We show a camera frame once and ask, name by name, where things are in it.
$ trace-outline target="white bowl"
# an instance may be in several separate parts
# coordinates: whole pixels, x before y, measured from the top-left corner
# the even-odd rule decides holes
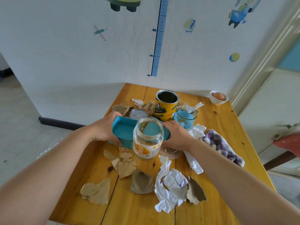
[[[215,97],[213,97],[212,95],[215,94],[215,93],[221,93],[224,97],[225,97],[225,101],[222,101],[222,100],[218,100],[216,99]],[[213,104],[216,104],[216,105],[221,105],[223,104],[224,102],[227,102],[229,100],[228,96],[225,95],[224,93],[220,92],[220,91],[211,91],[209,93],[209,98],[210,98],[210,101],[213,103]]]

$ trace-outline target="jar label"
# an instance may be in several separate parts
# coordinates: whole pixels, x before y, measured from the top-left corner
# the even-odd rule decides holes
[[[155,157],[159,153],[160,146],[161,142],[156,145],[148,146],[141,145],[136,142],[135,139],[133,140],[133,150],[141,158],[151,159]]]

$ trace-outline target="blue ruler sticker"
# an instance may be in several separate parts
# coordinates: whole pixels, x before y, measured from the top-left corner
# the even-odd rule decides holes
[[[158,24],[156,30],[156,40],[154,47],[154,57],[152,64],[151,76],[157,76],[158,64],[160,59],[161,45],[163,43],[163,33],[165,31],[167,10],[169,0],[160,0]]]

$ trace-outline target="wooden table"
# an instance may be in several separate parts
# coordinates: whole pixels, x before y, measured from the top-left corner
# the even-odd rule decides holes
[[[155,99],[158,90],[158,88],[125,84],[112,106],[123,101],[130,102],[131,98],[140,99],[147,103]],[[221,134],[233,150],[244,159],[245,170],[274,189],[229,102],[223,105],[214,105],[209,98],[180,92],[178,92],[178,95],[190,106],[203,102],[204,106],[198,109],[199,113],[195,124],[200,123],[206,126],[207,129],[214,129]],[[107,168],[111,166],[111,162],[103,156],[103,149],[112,152],[116,156],[119,153],[118,147],[108,142],[91,142],[73,171],[50,220],[65,224],[86,225],[240,224],[206,174],[197,175],[189,167],[184,155],[172,160],[170,169],[176,168],[186,177],[192,176],[204,189],[207,201],[200,202],[198,205],[184,202],[179,207],[176,206],[170,213],[158,213],[154,206],[159,201],[154,192],[144,195],[134,194],[129,191],[131,177],[120,179],[115,170],[112,172],[107,171]],[[158,156],[151,160],[142,160],[134,152],[132,153],[139,169],[151,174],[153,183],[155,183],[155,177],[161,166]],[[108,204],[91,204],[81,198],[80,189],[85,183],[99,183],[107,177],[111,179]]]

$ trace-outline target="person's right arm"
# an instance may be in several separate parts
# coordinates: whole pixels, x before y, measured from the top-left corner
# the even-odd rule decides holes
[[[202,140],[194,139],[177,122],[163,125],[171,136],[162,147],[188,151],[242,224],[300,224],[300,210],[270,187]]]

